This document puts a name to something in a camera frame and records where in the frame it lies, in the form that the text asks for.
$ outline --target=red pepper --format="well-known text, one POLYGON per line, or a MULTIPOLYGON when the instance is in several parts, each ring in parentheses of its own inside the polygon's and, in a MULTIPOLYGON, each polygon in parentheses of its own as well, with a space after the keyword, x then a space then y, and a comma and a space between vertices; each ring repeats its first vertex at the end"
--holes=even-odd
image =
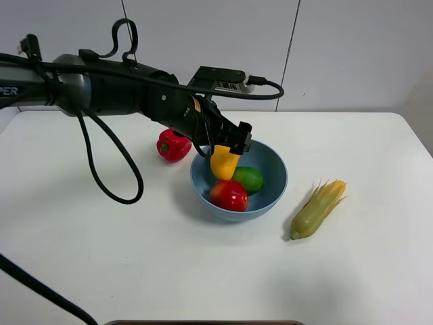
POLYGON ((175 163, 187 155, 191 141, 187 137, 178 137, 172 129, 167 129, 160 134, 156 148, 168 162, 175 163))

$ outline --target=pepper stem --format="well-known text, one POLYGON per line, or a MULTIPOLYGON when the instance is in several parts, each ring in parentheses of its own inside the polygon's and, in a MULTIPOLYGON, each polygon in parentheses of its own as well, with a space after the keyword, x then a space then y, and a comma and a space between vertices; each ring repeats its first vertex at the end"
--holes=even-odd
POLYGON ((168 144, 162 144, 160 151, 168 151, 168 144))

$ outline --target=light blue bowl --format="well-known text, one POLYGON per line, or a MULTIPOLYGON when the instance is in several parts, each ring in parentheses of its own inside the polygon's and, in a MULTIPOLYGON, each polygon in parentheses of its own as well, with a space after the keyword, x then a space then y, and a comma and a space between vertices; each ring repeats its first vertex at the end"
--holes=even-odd
POLYGON ((209 162, 199 154, 191 164, 191 182, 198 196, 203 200, 206 208, 214 215, 230 221, 247 221, 256 219, 278 202, 286 190, 288 172, 284 161, 273 149, 258 141, 252 141, 250 151, 245 152, 238 166, 248 166, 258 169, 265 185, 248 197, 248 208, 244 212, 229 211, 217 207, 209 202, 209 193, 218 179, 210 171, 209 162))

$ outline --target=bowl rim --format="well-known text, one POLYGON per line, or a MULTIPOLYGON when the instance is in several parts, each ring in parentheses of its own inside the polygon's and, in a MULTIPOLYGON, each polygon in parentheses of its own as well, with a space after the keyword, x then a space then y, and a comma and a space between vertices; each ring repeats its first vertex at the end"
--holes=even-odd
POLYGON ((260 208, 260 209, 257 209, 257 210, 252 210, 252 211, 243 211, 243 212, 241 212, 241 211, 230 211, 230 210, 226 210, 226 209, 223 209, 223 208, 220 208, 220 207, 218 207, 218 206, 216 206, 215 204, 213 204, 213 203, 211 203, 211 201, 207 201, 198 191, 197 191, 197 187, 195 187, 194 186, 194 182, 193 182, 193 179, 192 179, 192 166, 193 166, 193 164, 194 164, 194 162, 196 161, 196 159, 198 159, 198 158, 202 158, 198 153, 196 154, 196 156, 194 157, 194 159, 192 160, 192 162, 191 162, 191 166, 190 166, 190 168, 189 168, 189 178, 191 179, 191 184, 192 184, 192 187, 194 188, 194 191, 196 192, 196 194, 198 195, 198 197, 200 197, 204 202, 206 202, 206 203, 208 203, 208 204, 210 204, 211 206, 213 206, 214 208, 216 208, 217 210, 219 210, 219 211, 222 211, 222 212, 229 212, 229 213, 233 213, 233 214, 235 214, 235 215, 248 215, 248 214, 251 214, 251 213, 258 213, 259 211, 263 211, 263 210, 266 210, 267 208, 269 208, 269 207, 273 207, 277 202, 278 202, 278 200, 283 196, 283 194, 284 194, 284 192, 286 191, 286 188, 287 188, 287 184, 288 184, 288 182, 289 182, 289 173, 288 173, 288 170, 287 170, 287 167, 286 167, 286 164, 284 163, 284 160, 283 160, 283 158, 278 154, 278 152, 276 152, 272 147, 270 147, 270 146, 268 146, 267 144, 264 144, 263 142, 260 142, 260 141, 257 141, 257 140, 254 140, 254 139, 252 139, 251 140, 252 142, 256 142, 256 143, 258 143, 258 144, 262 144, 262 145, 264 145, 265 147, 268 147, 269 149, 271 149, 276 155, 277 155, 277 157, 280 159, 280 161, 283 163, 283 166, 284 166, 284 171, 286 172, 286 183, 284 184, 284 188, 283 188, 283 190, 281 191, 281 194, 274 200, 274 201, 272 201, 271 203, 269 203, 267 206, 265 206, 265 207, 263 207, 263 208, 260 208))

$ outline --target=yellow object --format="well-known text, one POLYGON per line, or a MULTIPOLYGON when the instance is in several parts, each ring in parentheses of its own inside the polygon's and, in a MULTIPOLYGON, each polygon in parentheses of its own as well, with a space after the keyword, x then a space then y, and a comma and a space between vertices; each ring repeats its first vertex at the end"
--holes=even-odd
POLYGON ((319 184, 310 200, 293 219, 290 238, 295 240, 313 235, 332 209, 343 201, 341 195, 345 189, 346 183, 343 181, 333 181, 323 186, 319 184))
POLYGON ((229 147, 216 145, 210 157, 210 170, 218 179, 231 179, 239 158, 240 155, 230 153, 229 147))

